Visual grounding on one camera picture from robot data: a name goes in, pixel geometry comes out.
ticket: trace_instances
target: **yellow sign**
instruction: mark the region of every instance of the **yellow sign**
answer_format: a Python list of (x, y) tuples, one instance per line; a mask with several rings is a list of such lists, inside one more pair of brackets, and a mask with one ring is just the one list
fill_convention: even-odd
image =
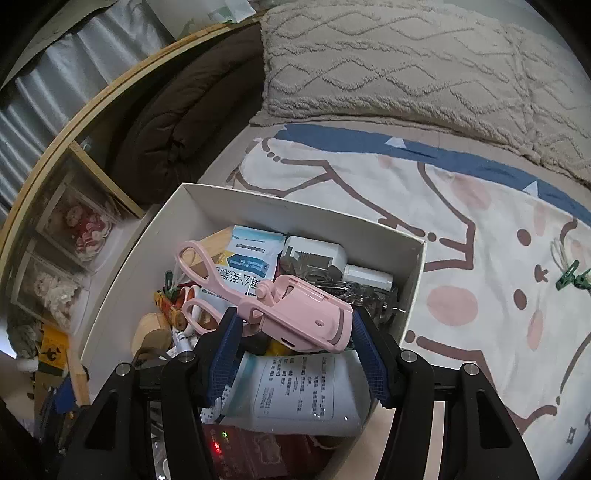
[(65, 333), (50, 325), (43, 325), (43, 341), (39, 352), (40, 362), (64, 370), (68, 346), (68, 336)]

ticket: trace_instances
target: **bed sheet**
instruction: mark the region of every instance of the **bed sheet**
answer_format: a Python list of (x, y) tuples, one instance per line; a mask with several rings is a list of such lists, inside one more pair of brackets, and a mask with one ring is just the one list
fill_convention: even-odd
[(306, 124), (254, 142), (233, 183), (425, 238), (425, 272), (401, 346), (436, 365), (477, 363), (540, 478), (560, 476), (591, 429), (591, 296), (556, 290), (563, 265), (550, 245), (591, 267), (583, 205), (477, 155)]

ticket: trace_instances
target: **cardboard box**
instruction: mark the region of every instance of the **cardboard box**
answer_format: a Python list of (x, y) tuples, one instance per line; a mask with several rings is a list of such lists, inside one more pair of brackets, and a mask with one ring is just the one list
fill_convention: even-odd
[[(174, 269), (178, 246), (231, 225), (245, 225), (340, 244), (348, 262), (391, 273), (400, 289), (400, 309), (391, 333), (399, 343), (412, 314), (423, 271), (426, 243), (366, 219), (266, 195), (201, 184), (182, 184), (144, 231), (115, 279), (84, 348), (90, 392), (98, 393), (129, 346), (143, 315), (154, 312), (152, 294), (166, 270)], [(335, 452), (322, 478), (340, 476), (353, 452), (348, 439)]]

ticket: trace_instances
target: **clear plastic box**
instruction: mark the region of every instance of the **clear plastic box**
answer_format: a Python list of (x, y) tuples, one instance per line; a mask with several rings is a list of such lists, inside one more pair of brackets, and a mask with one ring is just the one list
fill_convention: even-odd
[(65, 271), (78, 285), (90, 290), (91, 274), (45, 238), (38, 235), (31, 238), (27, 245), (27, 252)]
[(36, 226), (46, 240), (90, 273), (116, 242), (121, 211), (113, 198), (70, 171), (56, 188)]
[(65, 270), (25, 252), (12, 286), (11, 303), (38, 320), (74, 335), (88, 301), (88, 289)]

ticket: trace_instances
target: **brown blanket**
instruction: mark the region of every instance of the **brown blanket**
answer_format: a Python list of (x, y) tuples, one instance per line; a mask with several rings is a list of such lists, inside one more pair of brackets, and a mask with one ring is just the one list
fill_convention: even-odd
[(109, 175), (138, 203), (195, 182), (261, 107), (260, 26), (230, 34), (185, 67), (142, 110)]

